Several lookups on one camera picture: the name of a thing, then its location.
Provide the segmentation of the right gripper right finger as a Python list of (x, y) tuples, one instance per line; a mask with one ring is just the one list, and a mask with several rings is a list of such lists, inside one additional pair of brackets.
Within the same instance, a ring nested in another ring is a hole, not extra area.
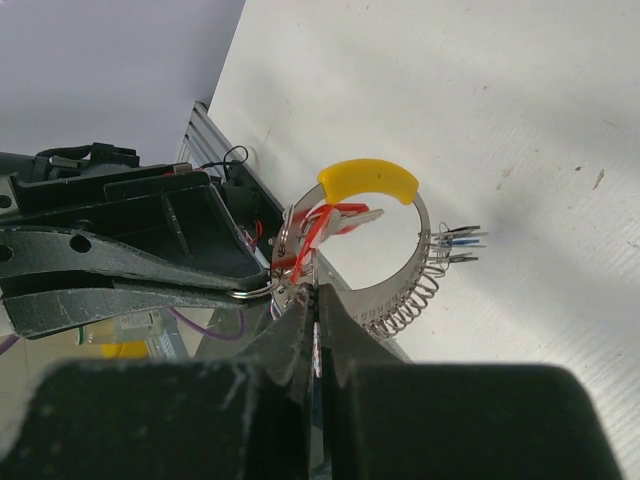
[(583, 386), (548, 364), (406, 363), (317, 290), (337, 479), (618, 479)]

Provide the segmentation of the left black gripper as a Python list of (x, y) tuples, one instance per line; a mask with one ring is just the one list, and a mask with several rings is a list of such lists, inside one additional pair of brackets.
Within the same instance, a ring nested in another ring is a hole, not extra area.
[(267, 274), (206, 172), (143, 167), (135, 150), (102, 143), (2, 155), (1, 165), (9, 172), (1, 179), (1, 245), (11, 252), (3, 278), (83, 271), (174, 284), (122, 280), (3, 298), (18, 336), (165, 307), (246, 309), (271, 300), (224, 291), (262, 287)]

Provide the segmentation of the red tagged key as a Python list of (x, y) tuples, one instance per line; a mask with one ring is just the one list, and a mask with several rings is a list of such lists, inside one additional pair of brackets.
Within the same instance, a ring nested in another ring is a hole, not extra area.
[(384, 214), (383, 209), (370, 209), (364, 203), (342, 202), (322, 204), (303, 217), (302, 243), (296, 255), (291, 282), (297, 284), (310, 271), (312, 257), (319, 246), (331, 236), (352, 232), (359, 226), (373, 222)]

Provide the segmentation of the keyring with yellow handle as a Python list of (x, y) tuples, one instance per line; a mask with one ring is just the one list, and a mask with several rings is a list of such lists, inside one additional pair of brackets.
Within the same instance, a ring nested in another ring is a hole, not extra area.
[[(463, 178), (435, 193), (400, 166), (383, 160), (356, 159), (322, 170), (300, 162), (278, 165), (268, 181), (286, 209), (273, 247), (272, 307), (280, 315), (299, 287), (319, 279), (322, 254), (349, 288), (336, 288), (352, 319), (386, 341), (410, 326), (418, 331), (463, 334), (475, 331), (486, 311), (476, 288), (453, 270), (430, 259), (432, 237), (441, 222), (450, 228), (481, 225), (486, 192), (475, 177)], [(301, 239), (303, 217), (322, 204), (364, 203), (383, 209), (377, 220), (325, 240), (311, 269), (297, 284), (291, 273)]]

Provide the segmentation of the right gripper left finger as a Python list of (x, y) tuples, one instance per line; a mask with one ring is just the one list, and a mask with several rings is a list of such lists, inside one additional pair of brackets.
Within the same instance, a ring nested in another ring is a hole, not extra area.
[(5, 479), (305, 479), (314, 290), (236, 355), (78, 360), (1, 437)]

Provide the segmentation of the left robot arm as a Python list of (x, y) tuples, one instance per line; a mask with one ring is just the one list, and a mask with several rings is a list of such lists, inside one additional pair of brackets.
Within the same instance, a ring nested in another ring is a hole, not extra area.
[(243, 147), (142, 166), (92, 143), (1, 157), (1, 331), (38, 339), (164, 307), (266, 301), (279, 209)]

